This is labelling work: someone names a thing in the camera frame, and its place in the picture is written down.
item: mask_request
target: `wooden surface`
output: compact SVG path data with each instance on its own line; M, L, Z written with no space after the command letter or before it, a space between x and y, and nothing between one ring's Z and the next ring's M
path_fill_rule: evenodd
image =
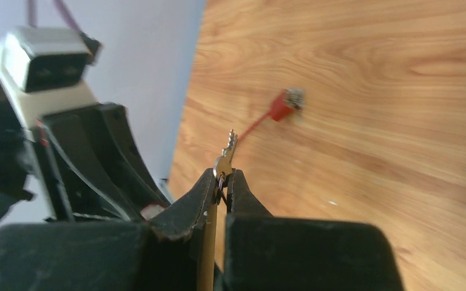
M375 224L408 290L466 290L466 1L209 0L175 196L290 86L307 90L303 121L266 120L235 154L258 199Z

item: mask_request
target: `key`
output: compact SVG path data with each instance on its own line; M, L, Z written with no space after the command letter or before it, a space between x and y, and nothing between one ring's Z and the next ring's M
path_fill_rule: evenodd
M229 132L228 147L222 150L222 155L215 160L214 176L217 179L219 190L222 191L228 176L233 173L231 162L233 161L233 154L237 148L238 135L233 131Z

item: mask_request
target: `white wall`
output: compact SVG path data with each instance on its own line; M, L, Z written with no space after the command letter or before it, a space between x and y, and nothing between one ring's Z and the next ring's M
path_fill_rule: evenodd
M65 26L51 1L37 3L39 26ZM82 30L104 44L97 65L86 73L90 88L100 101L128 108L149 171L155 179L168 177L204 0L65 3ZM25 24L25 16L25 0L0 0L0 38ZM6 220L43 219L47 212L40 200L17 205Z

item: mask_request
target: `key teeth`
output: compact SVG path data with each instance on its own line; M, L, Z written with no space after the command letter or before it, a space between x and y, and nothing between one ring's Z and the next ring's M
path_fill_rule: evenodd
M236 142L237 135L235 132L232 130L229 131L229 141L228 141L228 148L231 149L233 148L234 143Z

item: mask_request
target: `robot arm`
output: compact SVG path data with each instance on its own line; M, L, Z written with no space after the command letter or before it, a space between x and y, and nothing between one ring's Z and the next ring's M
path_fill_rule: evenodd
M97 102L81 80L84 39L49 29L18 28L0 41L0 217L32 197L27 175L53 213L50 223L0 228L0 290L403 290L374 226L273 217L231 168L231 140L171 204L126 109ZM224 272L214 264L221 197ZM154 204L164 210L145 220Z

